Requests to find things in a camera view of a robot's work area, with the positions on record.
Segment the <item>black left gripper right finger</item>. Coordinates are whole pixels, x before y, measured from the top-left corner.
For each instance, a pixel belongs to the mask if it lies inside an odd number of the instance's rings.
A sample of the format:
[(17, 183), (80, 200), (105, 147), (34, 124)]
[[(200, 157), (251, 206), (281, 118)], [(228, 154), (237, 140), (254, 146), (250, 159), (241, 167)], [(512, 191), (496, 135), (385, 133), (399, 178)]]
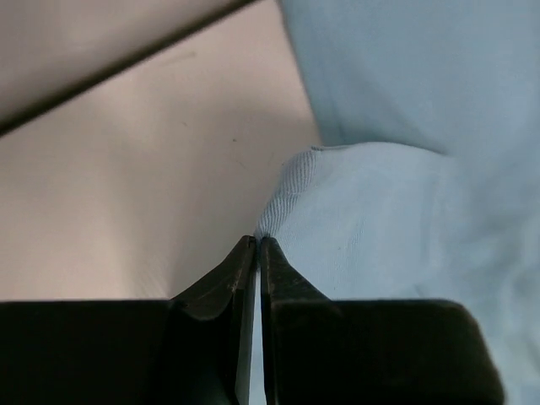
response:
[(260, 245), (270, 404), (502, 404), (477, 321), (449, 300), (331, 300)]

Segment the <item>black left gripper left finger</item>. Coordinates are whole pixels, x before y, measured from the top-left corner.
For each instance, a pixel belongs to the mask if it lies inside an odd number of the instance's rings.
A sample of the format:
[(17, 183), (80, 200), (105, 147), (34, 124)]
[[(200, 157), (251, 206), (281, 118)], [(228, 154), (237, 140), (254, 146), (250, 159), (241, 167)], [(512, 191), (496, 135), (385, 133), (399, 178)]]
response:
[(256, 242), (169, 300), (4, 301), (4, 404), (246, 404)]

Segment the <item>light blue trousers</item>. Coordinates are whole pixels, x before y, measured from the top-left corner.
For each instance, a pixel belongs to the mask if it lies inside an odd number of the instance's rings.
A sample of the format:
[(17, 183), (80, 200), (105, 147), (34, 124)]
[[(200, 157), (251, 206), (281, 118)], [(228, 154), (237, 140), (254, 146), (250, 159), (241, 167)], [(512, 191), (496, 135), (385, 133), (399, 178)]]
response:
[(321, 146), (256, 226), (334, 299), (444, 298), (539, 401), (539, 4), (283, 1)]

